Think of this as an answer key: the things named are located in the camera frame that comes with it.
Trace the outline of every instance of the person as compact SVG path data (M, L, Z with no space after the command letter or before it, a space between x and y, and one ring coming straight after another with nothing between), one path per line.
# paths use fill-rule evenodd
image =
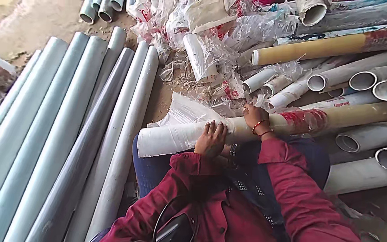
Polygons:
M222 122L207 123L194 150L175 155L139 158L136 138L141 198L101 241L154 242L157 229L180 217L188 218L186 241L360 241L322 190L327 154L311 139L278 137L259 107L245 105L244 118L261 141L232 146L230 164L216 158Z

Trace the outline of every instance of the light blue pvc pipe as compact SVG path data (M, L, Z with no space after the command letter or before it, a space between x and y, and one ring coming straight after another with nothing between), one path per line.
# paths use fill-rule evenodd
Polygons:
M0 189L34 120L68 44L51 37L0 126Z
M104 40L89 38L4 241L24 242L28 236L76 141L106 47Z
M41 103L34 122L0 190L0 242L10 226L52 124L73 79L89 36L77 32Z

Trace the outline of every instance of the gray pvc pipe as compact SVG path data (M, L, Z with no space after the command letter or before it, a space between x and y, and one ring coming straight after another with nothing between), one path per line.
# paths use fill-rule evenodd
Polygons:
M128 103L130 103L129 109L127 110L126 119L120 132L115 152L111 159L110 167L86 235L87 241L103 229L108 228L116 218L117 209L123 194L123 186L125 185L129 167L131 166L132 141L135 134L141 128L158 62L156 48L153 46L149 47L135 91L132 92L133 96L125 102L125 107L128 107ZM134 65L131 68L139 71L140 65Z
M0 242L10 226L88 39L79 32L74 35L0 190Z
M51 37L0 125L0 189L34 120L68 44Z
M80 18L90 25L93 25L96 19L96 11L93 9L92 3L92 0L84 0L79 13Z
M127 49L125 56L119 59L41 208L26 242L62 241L122 88L121 75L127 73L127 60L133 55L134 52Z
M106 47L104 40L96 36L89 38L5 242L24 242L28 236L76 140Z
M124 48L110 75L109 81L112 81L113 79L124 81L133 57L134 52L131 49ZM121 113L121 111L124 110L124 105L126 105L126 103L121 103L118 99L113 109L110 123L108 124L104 140L101 144L101 149L98 152L87 177L83 194L76 206L76 211L70 222L67 235L65 236L65 242L83 242L85 240L102 189L102 184L104 184L105 175L110 166L114 149L116 148L117 139L119 138L120 131L125 121L126 112Z
M110 0L102 0L99 7L98 16L107 23L113 21L114 9L111 6Z
M3 102L0 105L0 125L5 118L5 116L8 113L8 110L10 109L11 105L13 104L14 100L17 98L20 90L22 89L23 85L25 84L25 81L27 80L29 74L31 73L33 67L35 66L35 63L38 61L38 58L41 55L40 50L36 50L29 62L26 64L25 68L23 69L22 73L17 78L16 82L13 84L13 86L10 88L10 91L8 92L7 96L4 98Z
M99 94L107 82L117 58L122 52L123 46L125 46L125 40L126 32L122 28L115 26L113 33L111 34L110 41L108 42L107 51L105 52L104 61L102 62L101 69L99 70L91 99L89 100L86 110L87 117L89 117L89 111L94 107L96 101L98 100Z

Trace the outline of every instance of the maroon jacket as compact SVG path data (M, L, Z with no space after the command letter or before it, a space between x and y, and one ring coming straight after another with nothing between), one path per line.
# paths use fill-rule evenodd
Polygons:
M258 163L267 165L286 221L286 231L292 241L360 241L334 210L325 193L307 175L305 157L295 148L277 138L265 140ZM212 162L191 152L172 156L170 166L161 183L132 205L125 217L117 219L102 242L151 240L158 216L172 198L187 194L203 177L220 173ZM269 223L264 223L266 220L259 210L240 192L231 194L229 191L213 195L197 217L192 205L186 206L175 217L186 214L192 228L199 222L195 241L236 241L234 237L240 238L242 234L246 234L248 241L275 241Z

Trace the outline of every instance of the hand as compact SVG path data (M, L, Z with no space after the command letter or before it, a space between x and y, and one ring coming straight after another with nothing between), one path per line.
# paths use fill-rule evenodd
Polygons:
M228 129L222 122L218 125L214 120L207 123L204 132L196 141L194 152L210 159L217 157L223 150L227 132Z

